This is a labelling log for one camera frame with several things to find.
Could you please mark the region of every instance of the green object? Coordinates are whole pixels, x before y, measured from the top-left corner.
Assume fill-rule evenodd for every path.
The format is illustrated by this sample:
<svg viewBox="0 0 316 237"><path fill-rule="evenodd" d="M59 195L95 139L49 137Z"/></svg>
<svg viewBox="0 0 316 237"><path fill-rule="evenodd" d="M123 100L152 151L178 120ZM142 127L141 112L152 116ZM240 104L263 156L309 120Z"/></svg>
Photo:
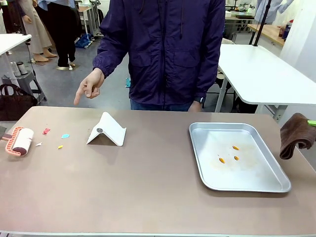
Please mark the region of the green object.
<svg viewBox="0 0 316 237"><path fill-rule="evenodd" d="M307 120L307 123L311 126L316 126L316 121L313 120Z"/></svg>

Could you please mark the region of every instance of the brown towel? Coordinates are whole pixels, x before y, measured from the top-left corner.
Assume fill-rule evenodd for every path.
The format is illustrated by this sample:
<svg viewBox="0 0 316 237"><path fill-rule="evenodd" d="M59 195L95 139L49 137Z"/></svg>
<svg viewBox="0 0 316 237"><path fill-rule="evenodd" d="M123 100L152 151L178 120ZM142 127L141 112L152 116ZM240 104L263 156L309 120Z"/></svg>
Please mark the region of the brown towel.
<svg viewBox="0 0 316 237"><path fill-rule="evenodd" d="M300 149L311 148L316 140L316 127L307 123L307 118L294 114L281 128L281 159L290 159L293 156L295 145Z"/></svg>

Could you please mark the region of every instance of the metal tray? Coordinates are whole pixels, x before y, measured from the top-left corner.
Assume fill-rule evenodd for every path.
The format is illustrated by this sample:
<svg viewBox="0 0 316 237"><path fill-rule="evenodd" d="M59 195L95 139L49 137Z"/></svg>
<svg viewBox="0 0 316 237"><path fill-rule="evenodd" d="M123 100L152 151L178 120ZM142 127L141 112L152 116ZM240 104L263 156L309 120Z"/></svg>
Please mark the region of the metal tray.
<svg viewBox="0 0 316 237"><path fill-rule="evenodd" d="M199 174L210 189L290 191L289 179L254 127L245 123L196 122L189 131Z"/></svg>

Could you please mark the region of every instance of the jeans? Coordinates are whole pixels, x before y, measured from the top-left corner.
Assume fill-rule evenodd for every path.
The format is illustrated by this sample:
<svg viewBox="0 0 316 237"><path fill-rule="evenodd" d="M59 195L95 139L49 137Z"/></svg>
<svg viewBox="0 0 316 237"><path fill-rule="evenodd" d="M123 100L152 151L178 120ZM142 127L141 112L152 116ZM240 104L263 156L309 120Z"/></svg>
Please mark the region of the jeans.
<svg viewBox="0 0 316 237"><path fill-rule="evenodd" d="M155 110L155 111L188 111L192 102L182 105L147 105L137 103L136 101L130 100L131 110Z"/></svg>

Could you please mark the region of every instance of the white folded stand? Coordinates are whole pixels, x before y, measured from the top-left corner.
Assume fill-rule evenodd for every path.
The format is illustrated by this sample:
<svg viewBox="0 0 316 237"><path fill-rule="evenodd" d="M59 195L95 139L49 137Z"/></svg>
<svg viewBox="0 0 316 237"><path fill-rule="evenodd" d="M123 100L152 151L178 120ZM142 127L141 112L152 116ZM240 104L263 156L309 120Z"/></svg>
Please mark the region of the white folded stand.
<svg viewBox="0 0 316 237"><path fill-rule="evenodd" d="M96 138L100 133L104 133L117 146L123 146L126 128L122 128L118 122L107 112L104 112L97 125L94 126L87 144Z"/></svg>

